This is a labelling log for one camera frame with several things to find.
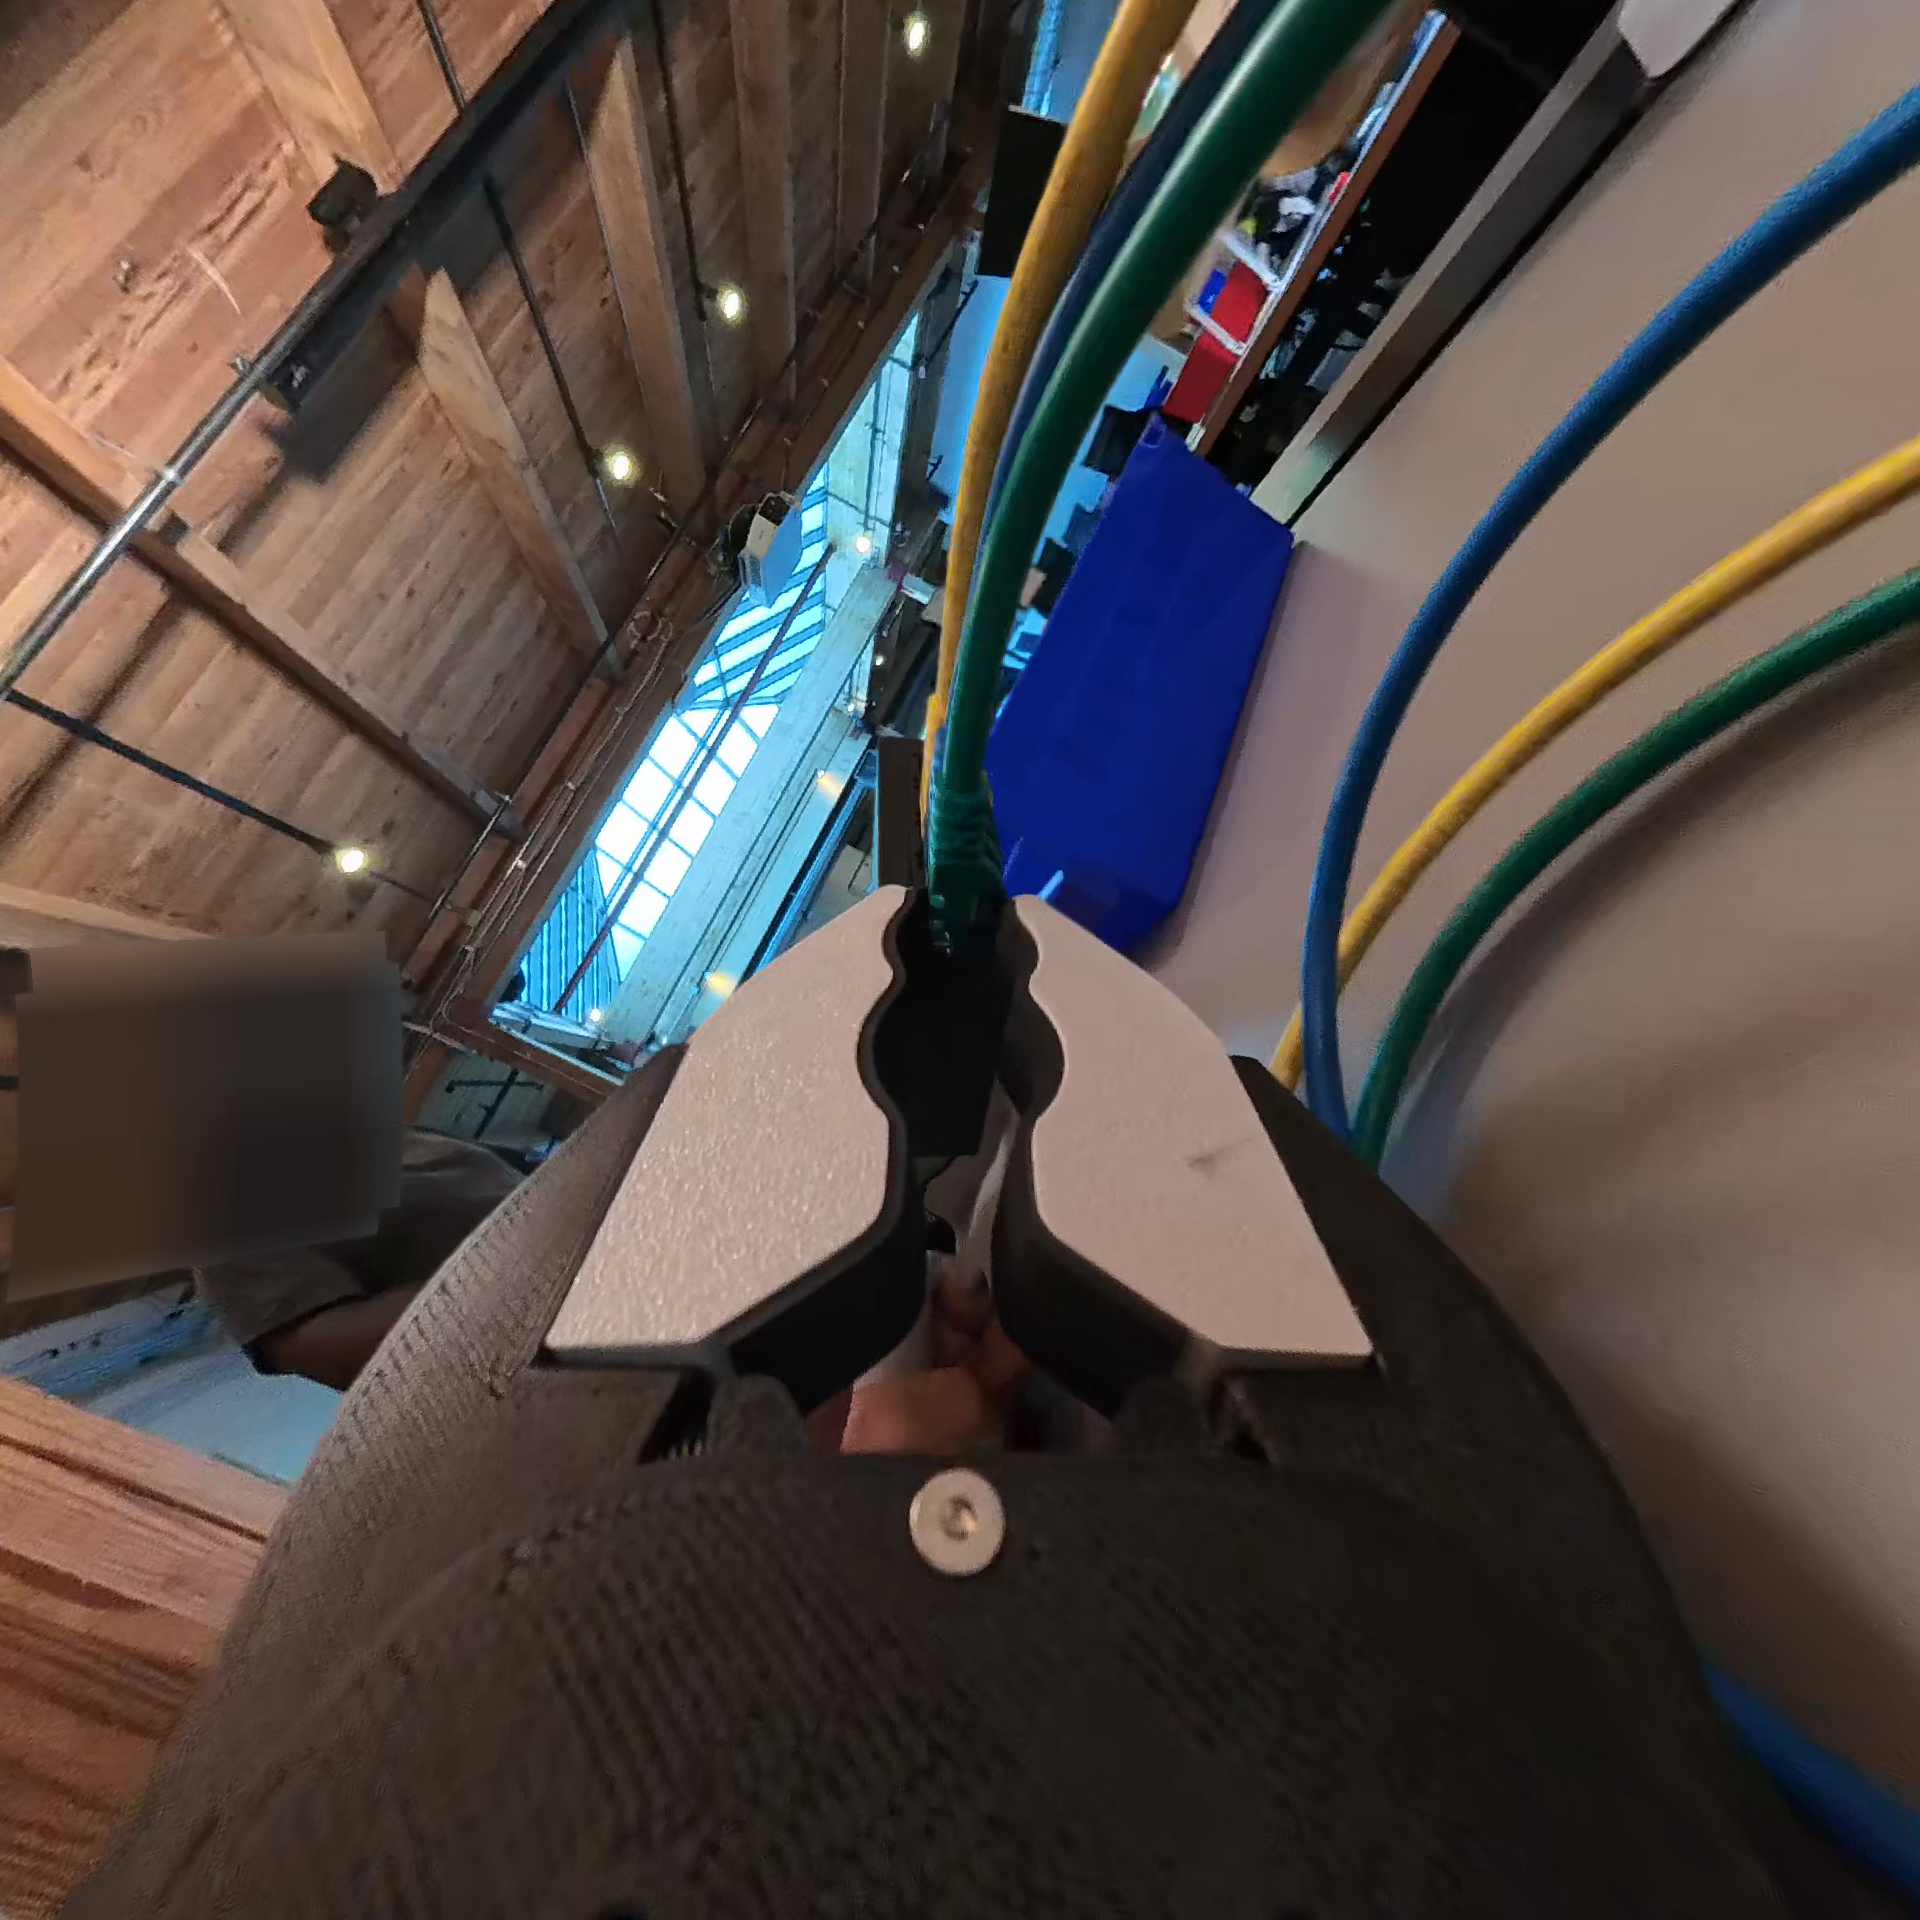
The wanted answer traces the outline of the person's left hand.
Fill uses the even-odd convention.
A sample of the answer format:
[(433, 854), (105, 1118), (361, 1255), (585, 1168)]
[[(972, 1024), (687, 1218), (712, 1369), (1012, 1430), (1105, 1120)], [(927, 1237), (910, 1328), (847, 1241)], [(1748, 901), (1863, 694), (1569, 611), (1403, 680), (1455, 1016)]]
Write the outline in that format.
[(1006, 1334), (985, 1277), (927, 1257), (927, 1304), (903, 1351), (813, 1416), (827, 1456), (972, 1456), (1083, 1448), (1079, 1402)]

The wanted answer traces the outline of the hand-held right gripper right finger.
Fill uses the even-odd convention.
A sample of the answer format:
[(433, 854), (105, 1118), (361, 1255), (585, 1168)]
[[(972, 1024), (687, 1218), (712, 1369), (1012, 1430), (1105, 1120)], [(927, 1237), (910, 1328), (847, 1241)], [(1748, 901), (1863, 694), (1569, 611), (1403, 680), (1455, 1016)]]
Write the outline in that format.
[(1376, 1344), (1229, 1050), (1037, 895), (999, 920), (1007, 1336), (1100, 1411), (1144, 1379), (1350, 1371)]

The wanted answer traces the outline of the black speaker box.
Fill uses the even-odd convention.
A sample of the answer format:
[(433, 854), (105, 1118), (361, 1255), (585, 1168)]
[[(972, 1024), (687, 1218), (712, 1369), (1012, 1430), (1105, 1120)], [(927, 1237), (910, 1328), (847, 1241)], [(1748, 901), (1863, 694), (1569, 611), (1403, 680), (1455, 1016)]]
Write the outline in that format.
[(981, 279), (1007, 280), (1037, 219), (1068, 123), (1039, 112), (1006, 107), (999, 120), (989, 197), (976, 248)]

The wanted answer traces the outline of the white ceiling heater unit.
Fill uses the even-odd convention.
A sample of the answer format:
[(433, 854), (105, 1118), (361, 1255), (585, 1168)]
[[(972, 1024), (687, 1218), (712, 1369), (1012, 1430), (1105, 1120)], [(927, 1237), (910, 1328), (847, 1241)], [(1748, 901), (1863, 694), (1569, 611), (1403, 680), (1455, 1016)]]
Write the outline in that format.
[(792, 494), (765, 494), (734, 513), (727, 550), (736, 586), (749, 605), (767, 605), (779, 597), (800, 560), (801, 537), (804, 509)]

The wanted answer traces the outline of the red storage bin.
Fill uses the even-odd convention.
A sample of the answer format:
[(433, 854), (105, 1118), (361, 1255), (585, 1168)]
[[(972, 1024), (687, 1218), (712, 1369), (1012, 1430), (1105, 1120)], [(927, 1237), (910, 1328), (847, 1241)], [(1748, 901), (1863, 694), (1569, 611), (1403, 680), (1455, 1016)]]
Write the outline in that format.
[(1169, 312), (1169, 339), (1187, 346), (1180, 375), (1159, 405), (1169, 424), (1199, 424), (1254, 337), (1272, 287), (1243, 261), (1222, 263), (1201, 279), (1201, 294), (1180, 299)]

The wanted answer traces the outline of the blue plastic bin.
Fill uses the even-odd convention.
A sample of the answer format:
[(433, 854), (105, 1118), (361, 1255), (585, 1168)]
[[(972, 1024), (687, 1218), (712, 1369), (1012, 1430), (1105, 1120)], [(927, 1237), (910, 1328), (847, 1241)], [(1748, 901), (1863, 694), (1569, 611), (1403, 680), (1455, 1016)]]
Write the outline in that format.
[(1119, 953), (1173, 915), (1291, 550), (1281, 520), (1148, 418), (991, 727), (1009, 895)]

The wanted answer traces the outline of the wooden beam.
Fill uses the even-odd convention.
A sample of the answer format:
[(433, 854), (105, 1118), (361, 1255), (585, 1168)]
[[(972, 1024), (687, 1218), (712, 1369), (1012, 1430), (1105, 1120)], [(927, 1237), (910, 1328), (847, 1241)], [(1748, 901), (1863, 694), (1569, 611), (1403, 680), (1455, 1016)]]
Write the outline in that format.
[(3, 1910), (51, 1915), (179, 1728), (288, 1490), (3, 1379)]

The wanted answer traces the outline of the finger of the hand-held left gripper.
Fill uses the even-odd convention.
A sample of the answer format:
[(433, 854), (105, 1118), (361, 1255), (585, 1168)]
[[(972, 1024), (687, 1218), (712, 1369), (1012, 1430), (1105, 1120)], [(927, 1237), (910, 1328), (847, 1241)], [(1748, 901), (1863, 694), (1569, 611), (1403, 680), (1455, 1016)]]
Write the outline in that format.
[(1009, 1138), (953, 1157), (927, 1179), (927, 1282), (948, 1293), (991, 1291), (991, 1234)]

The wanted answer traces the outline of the large window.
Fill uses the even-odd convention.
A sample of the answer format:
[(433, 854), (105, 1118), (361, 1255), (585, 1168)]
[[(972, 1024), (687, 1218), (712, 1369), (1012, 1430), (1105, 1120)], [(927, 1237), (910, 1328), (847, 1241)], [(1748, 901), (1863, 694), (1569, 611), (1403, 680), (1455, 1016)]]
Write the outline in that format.
[(611, 1021), (617, 992), (687, 889), (725, 810), (798, 693), (849, 586), (894, 539), (901, 448), (920, 384), (924, 317), (899, 330), (800, 496), (779, 586), (740, 586), (608, 805), (499, 1009), (510, 1024)]

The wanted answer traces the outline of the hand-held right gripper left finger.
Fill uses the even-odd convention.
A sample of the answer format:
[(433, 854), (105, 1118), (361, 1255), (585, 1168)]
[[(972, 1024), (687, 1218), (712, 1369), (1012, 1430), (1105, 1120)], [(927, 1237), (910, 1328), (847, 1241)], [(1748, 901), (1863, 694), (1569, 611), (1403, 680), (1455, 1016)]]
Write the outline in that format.
[(683, 1047), (544, 1354), (765, 1375), (800, 1407), (920, 1318), (907, 1125), (877, 1032), (911, 893), (883, 883), (737, 986)]

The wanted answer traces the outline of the silver ceiling pipe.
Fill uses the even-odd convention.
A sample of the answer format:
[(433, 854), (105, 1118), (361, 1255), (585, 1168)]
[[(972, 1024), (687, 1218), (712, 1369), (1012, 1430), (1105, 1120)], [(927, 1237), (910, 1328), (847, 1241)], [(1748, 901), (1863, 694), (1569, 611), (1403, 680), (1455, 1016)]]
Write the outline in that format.
[(3, 427), (5, 448), (15, 451), (33, 477), (102, 526), (95, 546), (75, 563), (32, 629), (32, 639), (22, 639), (25, 657), (41, 646), (41, 637), (77, 611), (119, 560), (133, 557), (166, 583), (184, 586), (199, 608), (219, 617), (304, 687), (333, 687), (304, 630), (174, 512), (191, 461), (203, 451), (203, 433), (160, 459), (116, 449), (68, 421), (11, 359), (3, 361)]

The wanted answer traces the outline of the black network switch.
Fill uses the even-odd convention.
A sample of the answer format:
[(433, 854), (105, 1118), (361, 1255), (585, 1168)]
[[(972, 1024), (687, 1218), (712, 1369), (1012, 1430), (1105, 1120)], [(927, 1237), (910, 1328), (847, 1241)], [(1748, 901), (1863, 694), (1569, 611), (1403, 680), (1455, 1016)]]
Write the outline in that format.
[(879, 1007), (873, 1062), (917, 1161), (958, 1161), (983, 1145), (1000, 1055), (1006, 990), (981, 935), (947, 945), (924, 887), (918, 741), (877, 736), (876, 878), (903, 887), (885, 930), (894, 986)]

